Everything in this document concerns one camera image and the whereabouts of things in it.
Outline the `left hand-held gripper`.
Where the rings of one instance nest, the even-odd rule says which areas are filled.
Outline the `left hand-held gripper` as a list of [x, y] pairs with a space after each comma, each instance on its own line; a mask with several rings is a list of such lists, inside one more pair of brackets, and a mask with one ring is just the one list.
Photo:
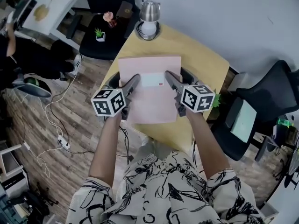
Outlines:
[[121, 114], [122, 120], [127, 120], [131, 103], [129, 96], [139, 84], [140, 79], [140, 74], [135, 74], [123, 87], [114, 88], [106, 83], [102, 89], [97, 90], [91, 98], [96, 115], [115, 117]]

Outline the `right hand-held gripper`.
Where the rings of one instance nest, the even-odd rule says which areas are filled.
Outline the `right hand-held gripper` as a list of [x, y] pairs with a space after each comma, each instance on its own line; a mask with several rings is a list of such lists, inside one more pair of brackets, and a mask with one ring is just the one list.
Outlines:
[[180, 76], [168, 70], [164, 76], [171, 88], [177, 93], [175, 106], [180, 117], [186, 115], [186, 110], [199, 113], [209, 111], [212, 108], [215, 93], [208, 85], [181, 83]]

